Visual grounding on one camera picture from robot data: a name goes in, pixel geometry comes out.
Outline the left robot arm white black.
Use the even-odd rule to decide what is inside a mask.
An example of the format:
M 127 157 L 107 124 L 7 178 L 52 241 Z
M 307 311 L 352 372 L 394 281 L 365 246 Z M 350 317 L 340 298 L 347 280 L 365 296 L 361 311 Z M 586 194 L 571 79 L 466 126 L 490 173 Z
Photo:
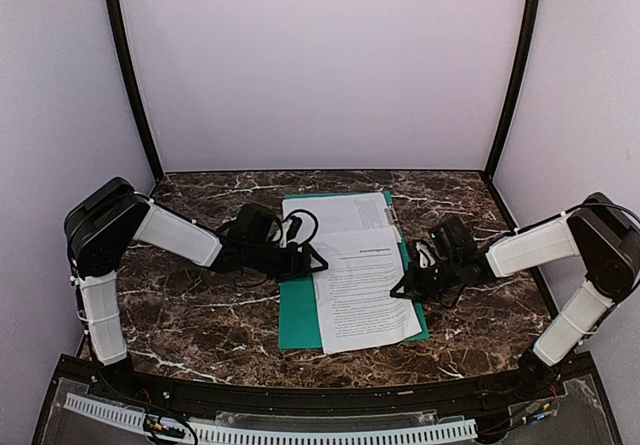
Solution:
M 300 240 L 305 210 L 279 218 L 255 203 L 217 229 L 158 204 L 115 177 L 76 206 L 64 220 L 71 282 L 78 316 L 102 366 L 128 357 L 116 294 L 117 272 L 133 241 L 163 249 L 217 274 L 261 273 L 283 282 L 328 269 L 310 239 Z

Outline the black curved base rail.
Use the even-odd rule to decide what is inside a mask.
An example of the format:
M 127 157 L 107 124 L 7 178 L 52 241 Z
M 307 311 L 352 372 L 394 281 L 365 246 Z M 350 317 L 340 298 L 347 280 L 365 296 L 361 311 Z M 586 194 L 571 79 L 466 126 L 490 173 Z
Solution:
M 439 415 L 457 412 L 472 418 L 499 417 L 510 405 L 552 396 L 551 386 L 593 368 L 588 353 L 569 358 L 554 379 L 544 385 L 518 383 L 515 370 L 476 378 L 378 388 L 286 389 L 213 384 L 168 378 L 134 370 L 98 371 L 87 360 L 61 355 L 54 377 L 86 385 L 101 398 L 137 402 L 154 411 L 180 417 L 212 418 L 219 412 L 274 413 L 293 416 L 342 417 L 434 409 Z

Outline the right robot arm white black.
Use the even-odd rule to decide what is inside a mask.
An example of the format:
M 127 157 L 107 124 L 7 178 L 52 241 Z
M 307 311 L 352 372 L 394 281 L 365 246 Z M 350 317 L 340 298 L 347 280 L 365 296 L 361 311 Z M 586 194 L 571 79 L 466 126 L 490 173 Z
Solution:
M 600 192 L 484 246 L 461 218 L 448 216 L 412 251 L 408 270 L 390 291 L 393 298 L 441 301 L 448 291 L 536 268 L 573 272 L 574 291 L 519 360 L 531 371 L 558 365 L 639 288 L 639 216 Z

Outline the white paper sheet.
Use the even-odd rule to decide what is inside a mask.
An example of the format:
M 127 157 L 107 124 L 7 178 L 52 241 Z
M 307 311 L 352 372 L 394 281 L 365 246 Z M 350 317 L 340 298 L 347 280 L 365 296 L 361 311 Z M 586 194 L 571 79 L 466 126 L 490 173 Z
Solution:
M 391 199 L 383 192 L 301 195 L 285 198 L 282 211 L 284 216 L 294 210 L 311 212 L 318 220 L 319 235 L 389 228 L 400 244 L 397 225 L 390 225 L 384 213 L 389 205 Z

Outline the printed paper sheet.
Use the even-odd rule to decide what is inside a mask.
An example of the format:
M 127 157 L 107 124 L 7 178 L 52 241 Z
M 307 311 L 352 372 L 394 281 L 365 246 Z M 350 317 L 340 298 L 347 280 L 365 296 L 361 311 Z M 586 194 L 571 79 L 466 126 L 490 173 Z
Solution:
M 324 353 L 396 344 L 421 333 L 412 302 L 390 295 L 404 268 L 389 227 L 323 234 L 314 246 L 328 263 L 313 275 Z

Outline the right black frame post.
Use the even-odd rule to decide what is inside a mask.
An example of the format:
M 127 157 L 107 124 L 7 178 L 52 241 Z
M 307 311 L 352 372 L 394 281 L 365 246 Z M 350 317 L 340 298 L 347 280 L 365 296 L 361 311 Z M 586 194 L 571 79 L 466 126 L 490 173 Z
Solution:
M 505 98 L 484 168 L 484 173 L 489 180 L 493 180 L 496 175 L 515 114 L 534 35 L 538 6 L 539 0 L 525 0 L 524 2 L 522 20 Z

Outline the left black frame post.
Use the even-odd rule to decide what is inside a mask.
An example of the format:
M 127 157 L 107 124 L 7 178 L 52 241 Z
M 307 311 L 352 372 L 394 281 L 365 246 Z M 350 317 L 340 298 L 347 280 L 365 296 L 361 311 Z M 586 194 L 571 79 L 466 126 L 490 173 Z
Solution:
M 146 115 L 134 62 L 129 47 L 121 0 L 105 0 L 115 51 L 137 134 L 153 180 L 164 177 L 160 156 Z

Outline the metal top clip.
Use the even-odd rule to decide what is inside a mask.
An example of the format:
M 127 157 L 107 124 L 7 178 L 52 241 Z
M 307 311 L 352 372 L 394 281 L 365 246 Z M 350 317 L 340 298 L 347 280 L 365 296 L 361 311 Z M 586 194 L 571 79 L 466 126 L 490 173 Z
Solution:
M 398 217 L 392 205 L 387 206 L 384 209 L 384 213 L 390 225 L 396 225 L 398 223 Z

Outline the black frame post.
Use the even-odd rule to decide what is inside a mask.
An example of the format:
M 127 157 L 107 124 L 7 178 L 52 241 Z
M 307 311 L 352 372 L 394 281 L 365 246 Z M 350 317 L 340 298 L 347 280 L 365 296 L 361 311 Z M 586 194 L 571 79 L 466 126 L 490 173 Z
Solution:
M 496 175 L 515 114 L 534 35 L 538 6 L 539 0 L 525 0 L 524 2 L 522 20 L 505 98 L 484 168 L 484 173 L 489 180 L 493 180 Z
M 160 156 L 146 115 L 134 62 L 129 47 L 121 0 L 105 0 L 115 51 L 137 134 L 153 180 L 164 177 Z

